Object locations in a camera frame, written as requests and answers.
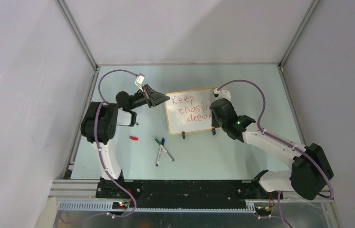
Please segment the whiteboard with orange frame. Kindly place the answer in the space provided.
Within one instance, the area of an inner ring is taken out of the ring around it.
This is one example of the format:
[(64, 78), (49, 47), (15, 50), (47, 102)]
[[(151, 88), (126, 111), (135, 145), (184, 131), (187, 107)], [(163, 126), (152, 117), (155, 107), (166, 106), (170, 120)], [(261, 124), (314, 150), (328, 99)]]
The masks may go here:
[(211, 103), (219, 99), (214, 95), (217, 87), (167, 93), (165, 102), (169, 134), (211, 130)]

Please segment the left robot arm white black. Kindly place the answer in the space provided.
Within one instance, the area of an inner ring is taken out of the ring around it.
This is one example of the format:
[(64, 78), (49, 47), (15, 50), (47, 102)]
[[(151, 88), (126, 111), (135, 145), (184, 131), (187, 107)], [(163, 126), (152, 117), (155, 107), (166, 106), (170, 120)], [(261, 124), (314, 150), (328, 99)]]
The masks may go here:
[(133, 95), (125, 91), (119, 92), (115, 100), (115, 103), (91, 102), (82, 120), (80, 131), (99, 155), (101, 178), (113, 180), (109, 183), (107, 191), (113, 197), (120, 198), (126, 192), (126, 185), (118, 180), (122, 175), (122, 169), (117, 161), (115, 149), (110, 145), (116, 128), (135, 126), (137, 113), (134, 109), (145, 105), (153, 108), (170, 100), (170, 97), (146, 84)]

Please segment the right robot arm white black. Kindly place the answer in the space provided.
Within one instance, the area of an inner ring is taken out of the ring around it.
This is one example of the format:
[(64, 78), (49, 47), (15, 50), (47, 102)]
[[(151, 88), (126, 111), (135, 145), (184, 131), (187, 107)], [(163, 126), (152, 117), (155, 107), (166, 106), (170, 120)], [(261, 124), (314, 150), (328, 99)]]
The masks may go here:
[(287, 171), (261, 171), (252, 185), (255, 197), (263, 199), (274, 191), (294, 191), (314, 200), (325, 186), (332, 190), (330, 180), (334, 173), (321, 146), (288, 142), (269, 133), (254, 119), (237, 115), (226, 98), (212, 102), (211, 113), (213, 126), (220, 127), (231, 139), (256, 146), (288, 167)]

